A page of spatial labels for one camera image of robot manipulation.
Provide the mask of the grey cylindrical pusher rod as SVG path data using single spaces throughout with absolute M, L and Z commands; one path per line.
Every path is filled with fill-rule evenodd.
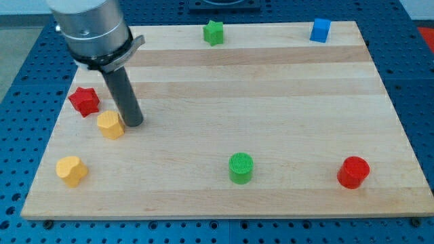
M 124 67 L 109 73 L 102 72 L 102 76 L 123 122 L 128 127 L 142 124 L 144 117 Z

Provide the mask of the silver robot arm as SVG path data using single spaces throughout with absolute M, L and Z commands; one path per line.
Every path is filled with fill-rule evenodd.
M 74 61 L 87 70 L 99 71 L 129 127 L 144 117 L 125 70 L 126 62 L 145 44 L 134 37 L 118 0 L 47 0 Z

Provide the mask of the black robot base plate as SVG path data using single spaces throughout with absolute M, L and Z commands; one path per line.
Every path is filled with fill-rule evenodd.
M 260 10 L 260 0 L 190 0 L 190 12 L 212 12 L 220 10 Z

